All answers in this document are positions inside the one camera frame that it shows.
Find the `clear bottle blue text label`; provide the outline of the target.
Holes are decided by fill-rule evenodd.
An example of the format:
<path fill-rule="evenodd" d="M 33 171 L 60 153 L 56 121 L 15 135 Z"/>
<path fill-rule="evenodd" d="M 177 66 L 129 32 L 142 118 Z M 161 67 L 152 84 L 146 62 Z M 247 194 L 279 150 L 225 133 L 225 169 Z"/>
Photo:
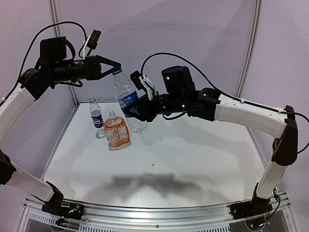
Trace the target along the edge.
<path fill-rule="evenodd" d="M 112 75 L 113 92 L 121 110 L 125 114 L 127 125 L 129 126 L 132 133 L 142 134 L 143 131 L 148 130 L 148 123 L 146 121 L 142 122 L 125 113 L 125 108 L 138 100 L 138 95 L 134 83 L 121 69 L 114 72 Z"/>

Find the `orange label bottle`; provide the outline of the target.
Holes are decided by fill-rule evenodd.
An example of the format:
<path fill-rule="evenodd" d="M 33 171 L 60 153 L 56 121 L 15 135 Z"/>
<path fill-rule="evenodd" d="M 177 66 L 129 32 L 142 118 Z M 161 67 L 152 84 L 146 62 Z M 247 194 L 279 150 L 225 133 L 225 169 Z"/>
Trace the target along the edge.
<path fill-rule="evenodd" d="M 131 142 L 125 119 L 117 116 L 114 111 L 109 112 L 109 117 L 104 122 L 104 132 L 112 149 L 126 146 Z"/>

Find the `Pepsi bottle blue label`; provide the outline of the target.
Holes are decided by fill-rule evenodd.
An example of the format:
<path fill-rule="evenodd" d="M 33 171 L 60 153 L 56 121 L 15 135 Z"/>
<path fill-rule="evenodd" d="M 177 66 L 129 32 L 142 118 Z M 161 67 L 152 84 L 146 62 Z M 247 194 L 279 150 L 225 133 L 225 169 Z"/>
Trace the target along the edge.
<path fill-rule="evenodd" d="M 98 139 L 105 137 L 104 131 L 104 121 L 101 113 L 101 107 L 97 103 L 94 97 L 90 97 L 89 99 L 89 112 L 92 118 L 92 122 L 96 129 L 96 137 Z"/>

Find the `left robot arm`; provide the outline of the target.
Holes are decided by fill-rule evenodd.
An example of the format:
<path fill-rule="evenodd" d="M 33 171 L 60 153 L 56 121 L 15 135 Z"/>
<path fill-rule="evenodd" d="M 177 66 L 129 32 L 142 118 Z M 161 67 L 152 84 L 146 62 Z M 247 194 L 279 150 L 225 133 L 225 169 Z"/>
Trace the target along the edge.
<path fill-rule="evenodd" d="M 66 37 L 40 42 L 39 58 L 27 69 L 16 87 L 0 104 L 0 140 L 21 125 L 24 114 L 49 89 L 56 85 L 81 85 L 82 80 L 97 81 L 121 69 L 121 63 L 100 55 L 83 54 L 76 59 L 73 45 Z M 61 219 L 79 220 L 84 205 L 65 201 L 54 184 L 43 181 L 21 168 L 5 153 L 0 153 L 0 183 L 17 188 L 42 202 L 42 211 Z"/>

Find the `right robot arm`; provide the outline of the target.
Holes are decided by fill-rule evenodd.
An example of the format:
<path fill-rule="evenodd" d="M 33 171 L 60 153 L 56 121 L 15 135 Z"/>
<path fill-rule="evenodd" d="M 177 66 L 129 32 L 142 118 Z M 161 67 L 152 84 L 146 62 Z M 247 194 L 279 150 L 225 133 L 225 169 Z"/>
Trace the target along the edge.
<path fill-rule="evenodd" d="M 144 95 L 125 108 L 125 113 L 140 121 L 152 122 L 157 115 L 188 115 L 207 121 L 229 122 L 245 126 L 249 133 L 261 131 L 273 137 L 272 156 L 248 201 L 233 203 L 233 219 L 273 215 L 270 199 L 288 166 L 297 159 L 298 128 L 293 107 L 275 108 L 238 99 L 214 87 L 197 90 L 185 66 L 162 71 L 166 94 L 159 94 L 150 79 L 135 71 L 130 75 Z"/>

